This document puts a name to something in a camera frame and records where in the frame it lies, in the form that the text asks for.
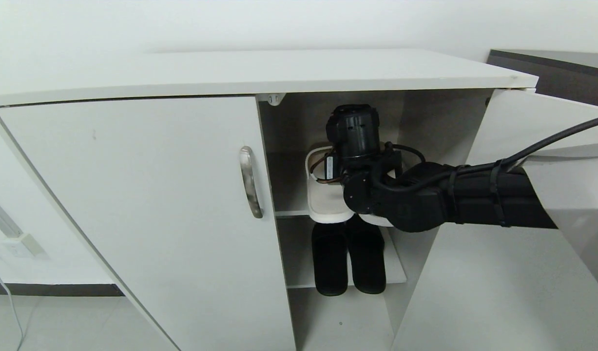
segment cabinet top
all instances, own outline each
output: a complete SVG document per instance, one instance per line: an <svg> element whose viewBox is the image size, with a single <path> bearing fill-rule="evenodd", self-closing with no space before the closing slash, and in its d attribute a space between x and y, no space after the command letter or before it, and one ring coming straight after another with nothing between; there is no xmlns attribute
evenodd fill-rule
<svg viewBox="0 0 598 351"><path fill-rule="evenodd" d="M537 77L420 49L149 53L24 84L0 106L98 98L535 87Z"/></svg>

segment robotic arm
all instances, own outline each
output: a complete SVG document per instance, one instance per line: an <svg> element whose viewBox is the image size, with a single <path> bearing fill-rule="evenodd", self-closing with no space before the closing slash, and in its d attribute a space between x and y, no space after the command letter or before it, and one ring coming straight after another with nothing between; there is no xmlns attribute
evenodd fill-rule
<svg viewBox="0 0 598 351"><path fill-rule="evenodd" d="M348 208L385 217L405 232L428 231L445 222L556 229L521 162L557 140L595 126L598 118L494 163L449 166L428 162L410 147L392 142L383 147L377 111L369 105L343 105L326 126L334 149L319 161L332 158L331 177L318 181L340 182ZM401 151L415 154L419 163L404 171Z"/></svg>

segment shoe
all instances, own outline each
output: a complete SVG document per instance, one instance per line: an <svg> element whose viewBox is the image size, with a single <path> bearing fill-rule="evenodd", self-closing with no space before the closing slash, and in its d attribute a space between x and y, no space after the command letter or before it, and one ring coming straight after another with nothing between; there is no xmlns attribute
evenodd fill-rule
<svg viewBox="0 0 598 351"><path fill-rule="evenodd" d="M346 221L348 254L353 282L362 293L383 293L386 289L385 242L376 225L364 222L357 214Z"/></svg>
<svg viewBox="0 0 598 351"><path fill-rule="evenodd" d="M337 296L348 287L344 223L316 223L312 230L312 259L316 289Z"/></svg>

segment open cabinet door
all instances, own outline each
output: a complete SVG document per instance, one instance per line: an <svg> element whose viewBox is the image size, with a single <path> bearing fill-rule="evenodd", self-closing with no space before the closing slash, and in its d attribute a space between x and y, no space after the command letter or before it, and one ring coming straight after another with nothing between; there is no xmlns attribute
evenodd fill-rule
<svg viewBox="0 0 598 351"><path fill-rule="evenodd" d="M596 117L596 106L497 90L466 163L508 157ZM598 127L547 149L591 143L598 144ZM554 170L545 168L546 173ZM557 183L552 186L564 191ZM433 242L393 349L598 350L598 282L560 231L446 223Z"/></svg>
<svg viewBox="0 0 598 351"><path fill-rule="evenodd" d="M3 107L0 122L179 349L295 349L254 97Z"/></svg>

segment metal door handle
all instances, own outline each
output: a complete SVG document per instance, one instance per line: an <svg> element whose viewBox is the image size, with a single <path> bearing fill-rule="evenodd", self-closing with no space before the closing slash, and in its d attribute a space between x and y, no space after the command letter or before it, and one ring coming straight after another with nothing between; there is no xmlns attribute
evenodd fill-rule
<svg viewBox="0 0 598 351"><path fill-rule="evenodd" d="M253 180L253 167L251 165L251 148L243 146L240 149L240 171L243 173L243 183L245 183L245 193L247 202L251 208L253 217L262 218L262 209L259 207L258 194L256 193L256 182Z"/></svg>

